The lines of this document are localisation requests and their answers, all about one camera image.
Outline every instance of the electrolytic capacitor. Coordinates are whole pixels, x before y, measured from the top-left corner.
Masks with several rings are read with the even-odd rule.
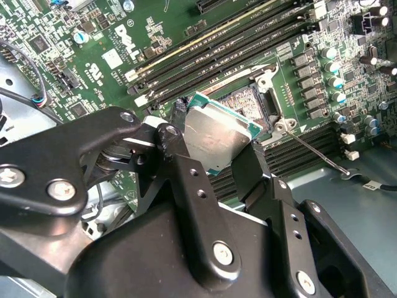
[[[374,17],[371,19],[371,24],[374,27],[386,27],[389,24],[388,17]]]
[[[371,7],[370,8],[370,13],[372,16],[385,16],[387,15],[389,9],[387,6],[377,6],[377,7]]]
[[[330,61],[324,65],[325,71],[328,71],[329,73],[337,73],[340,68],[341,68],[341,65],[339,63],[332,62],[332,61]]]
[[[373,118],[372,116],[366,116],[366,118],[364,119],[364,123],[367,124],[371,128],[378,126],[377,119]]]
[[[389,76],[397,75],[397,67],[394,66],[382,66],[381,68],[379,68],[379,71]]]
[[[337,50],[330,47],[323,48],[321,51],[321,56],[325,59],[333,60],[337,56]]]
[[[360,58],[360,63],[361,64],[366,64],[366,65],[376,65],[378,62],[378,58],[375,57],[370,57],[370,56],[362,56]]]
[[[346,121],[346,117],[343,115],[340,115],[340,113],[338,113],[338,112],[336,112],[332,117],[334,118],[334,120],[337,123],[343,123]]]
[[[343,80],[341,78],[338,78],[337,76],[333,76],[328,80],[328,85],[330,85],[330,87],[333,87],[335,89],[342,89]]]
[[[85,31],[76,31],[73,34],[73,40],[76,42],[78,45],[82,45],[84,43],[88,43],[89,41],[89,35]]]
[[[378,127],[369,127],[365,128],[365,132],[369,135],[376,136],[379,134],[380,129]]]

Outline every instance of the black cable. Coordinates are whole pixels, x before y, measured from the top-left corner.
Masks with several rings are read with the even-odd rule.
[[[40,73],[39,68],[35,64],[35,62],[24,51],[22,51],[19,47],[13,45],[12,43],[9,43],[8,41],[6,41],[4,39],[0,39],[0,44],[3,44],[5,46],[11,48],[14,51],[17,51],[18,53],[20,53],[25,58],[26,61],[28,61],[28,63],[33,68],[33,71],[37,75],[38,82],[40,83],[40,88],[41,88],[41,91],[42,91],[43,101],[47,102],[47,90],[45,89],[44,79],[43,79],[42,74]]]
[[[87,219],[81,219],[81,222],[90,222],[92,220],[95,220],[102,213],[102,210],[104,209],[104,197],[102,195],[102,189],[100,188],[99,184],[97,184],[97,190],[98,190],[98,196],[99,196],[98,212],[96,213],[96,215],[88,217]]]
[[[14,93],[10,90],[4,89],[0,87],[0,94],[7,96],[17,102],[20,102],[21,104],[25,104],[26,106],[33,107],[35,109],[38,109],[34,103],[25,96],[22,96],[20,94]],[[53,111],[47,107],[44,107],[43,109],[38,109],[41,113],[46,115],[48,118],[50,118],[52,121],[54,121],[57,125],[63,124],[63,122],[53,113]]]

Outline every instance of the bolt head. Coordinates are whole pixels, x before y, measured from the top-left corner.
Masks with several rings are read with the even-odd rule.
[[[14,188],[25,181],[25,174],[15,168],[0,169],[0,187]]]
[[[298,271],[297,280],[299,282],[299,285],[302,287],[302,289],[305,290],[306,293],[308,293],[309,295],[314,295],[314,293],[316,292],[316,287],[314,286],[314,283],[309,275],[307,275],[303,271]]]
[[[47,192],[56,200],[67,201],[74,197],[76,189],[67,181],[55,181],[49,185]]]
[[[321,212],[321,209],[320,209],[320,207],[317,206],[317,204],[311,203],[311,206],[314,209],[314,211],[316,211],[317,213]]]
[[[217,242],[213,245],[213,254],[222,265],[228,266],[233,262],[233,253],[223,243]]]

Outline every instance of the silver screw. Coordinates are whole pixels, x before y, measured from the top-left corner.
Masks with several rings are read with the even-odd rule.
[[[311,203],[311,206],[313,207],[314,211],[316,211],[317,213],[321,212],[321,209],[320,209],[320,207],[317,206],[317,204]]]
[[[302,287],[302,289],[305,290],[306,293],[308,293],[309,295],[313,295],[316,292],[316,287],[314,286],[314,283],[310,279],[309,275],[307,275],[303,271],[298,271],[297,279],[300,286]]]
[[[15,168],[0,169],[0,186],[14,188],[20,186],[25,181],[25,174]]]
[[[124,0],[123,9],[125,12],[133,12],[134,8],[135,5],[131,0]]]
[[[50,184],[47,193],[56,200],[67,201],[74,197],[76,189],[67,181],[55,181]]]
[[[279,184],[280,184],[281,188],[287,189],[287,185],[285,184],[284,181],[279,180]]]
[[[380,110],[387,110],[387,108],[389,108],[389,104],[388,104],[386,101],[382,101],[382,102],[379,104],[379,109],[380,109]]]
[[[213,254],[222,265],[228,266],[233,262],[233,253],[225,244],[216,242],[213,245]]]
[[[121,112],[120,117],[127,122],[134,122],[134,117],[126,112]]]

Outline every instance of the green circuit board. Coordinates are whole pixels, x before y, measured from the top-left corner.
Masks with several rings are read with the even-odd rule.
[[[346,121],[356,119],[352,123],[355,150],[372,145],[373,136],[365,132],[362,121],[366,115],[378,119],[380,131],[396,135],[397,89],[392,88],[396,80],[379,72],[380,67],[392,65],[385,42],[394,38],[393,29],[377,27],[364,40],[355,34],[351,17],[368,11],[360,6],[365,1],[237,0],[224,1],[205,13],[200,12],[197,0],[132,1],[133,10],[125,11],[124,0],[69,4],[0,0],[0,37],[28,53],[39,66],[49,105],[61,120],[71,121],[109,106],[129,109],[141,119],[150,114],[167,119],[177,98],[208,91],[233,77],[238,78],[208,97],[224,101],[247,86],[251,89],[244,92],[253,90],[262,97],[266,94],[258,91],[255,81],[261,74],[239,74],[253,66],[273,65],[278,70],[271,79],[273,93],[268,100],[272,108],[278,103],[280,111],[263,112],[269,114],[267,118],[262,114],[269,128],[261,141],[272,137],[271,116],[295,119],[293,131],[300,135],[334,122],[338,111],[343,111]],[[388,7],[392,15],[391,2]],[[336,50],[332,61],[341,66],[336,73],[324,69],[331,61],[321,56],[327,47]],[[360,63],[360,57],[371,55],[371,47],[377,49],[375,66]],[[38,87],[34,73],[16,52],[2,53]],[[300,55],[307,61],[297,66],[295,58]],[[306,66],[309,73],[298,74]],[[313,78],[313,85],[302,88],[299,83],[308,77]],[[343,87],[330,87],[332,77],[342,79]],[[311,100],[318,103],[308,108],[303,92],[313,88],[316,95]],[[346,95],[343,103],[331,100],[336,91]],[[388,108],[381,110],[381,102]],[[286,140],[264,146],[275,147]],[[112,183],[135,208],[134,174],[121,172]]]

